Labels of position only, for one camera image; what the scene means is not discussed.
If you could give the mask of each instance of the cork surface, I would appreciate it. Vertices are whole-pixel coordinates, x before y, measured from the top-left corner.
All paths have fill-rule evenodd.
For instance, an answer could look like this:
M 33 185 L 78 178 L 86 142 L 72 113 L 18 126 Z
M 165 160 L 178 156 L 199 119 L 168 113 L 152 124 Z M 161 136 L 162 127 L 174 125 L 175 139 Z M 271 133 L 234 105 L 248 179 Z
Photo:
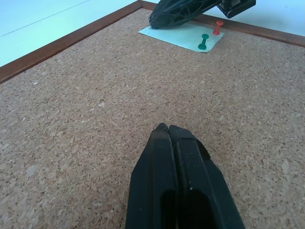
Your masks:
M 0 85 L 0 228 L 124 228 L 160 122 L 201 140 L 246 228 L 304 228 L 305 49 L 224 30 L 197 53 L 139 34 L 150 13 Z

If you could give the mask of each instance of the paper note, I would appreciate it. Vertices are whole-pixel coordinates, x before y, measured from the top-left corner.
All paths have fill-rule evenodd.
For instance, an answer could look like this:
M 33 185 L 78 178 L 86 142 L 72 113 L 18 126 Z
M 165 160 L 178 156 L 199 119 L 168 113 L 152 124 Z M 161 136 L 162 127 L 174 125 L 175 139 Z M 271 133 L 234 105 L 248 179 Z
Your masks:
M 139 33 L 196 52 L 210 51 L 224 35 L 223 32 L 220 32 L 220 35 L 215 36 L 213 34 L 213 30 L 190 23 L 167 29 L 152 29 L 151 26 L 148 26 L 147 28 L 139 31 Z M 205 43 L 206 49 L 200 50 L 198 45 L 201 44 L 203 40 L 201 36 L 204 33 L 208 34 L 209 38 Z

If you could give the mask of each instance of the green push pin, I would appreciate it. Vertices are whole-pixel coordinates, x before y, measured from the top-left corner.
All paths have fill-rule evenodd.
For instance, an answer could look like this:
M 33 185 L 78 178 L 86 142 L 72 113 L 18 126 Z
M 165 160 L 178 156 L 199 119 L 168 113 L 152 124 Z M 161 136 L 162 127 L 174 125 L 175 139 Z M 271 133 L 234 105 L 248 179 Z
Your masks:
M 201 50 L 206 50 L 205 42 L 206 42 L 207 39 L 209 39 L 209 35 L 208 34 L 202 34 L 201 37 L 203 38 L 203 41 L 200 45 L 198 45 L 198 48 L 201 49 Z

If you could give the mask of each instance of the wooden frame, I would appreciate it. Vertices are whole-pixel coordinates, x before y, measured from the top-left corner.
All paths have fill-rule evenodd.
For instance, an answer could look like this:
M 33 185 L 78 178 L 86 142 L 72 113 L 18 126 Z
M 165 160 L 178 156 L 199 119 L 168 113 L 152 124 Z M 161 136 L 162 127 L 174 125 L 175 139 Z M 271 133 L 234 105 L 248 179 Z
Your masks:
M 113 12 L 97 21 L 94 21 L 89 25 L 86 25 L 62 38 L 59 38 L 56 41 L 51 42 L 50 44 L 47 44 L 23 57 L 20 57 L 0 67 L 0 84 L 20 74 L 21 72 L 41 63 L 42 61 L 58 54 L 59 52 L 91 36 L 99 30 L 102 30 L 103 28 L 115 23 L 116 21 L 126 17 L 127 15 L 141 8 L 153 10 L 156 5 L 156 3 L 138 0 L 128 6 L 117 10 L 116 12 Z M 236 21 L 219 19 L 217 17 L 205 14 L 202 14 L 194 19 L 194 21 L 196 22 L 210 25 L 215 25 L 215 22 L 217 20 L 222 20 L 224 22 L 224 28 L 276 40 L 279 42 L 285 42 L 288 44 L 305 47 L 305 37 L 303 36 L 248 25 Z

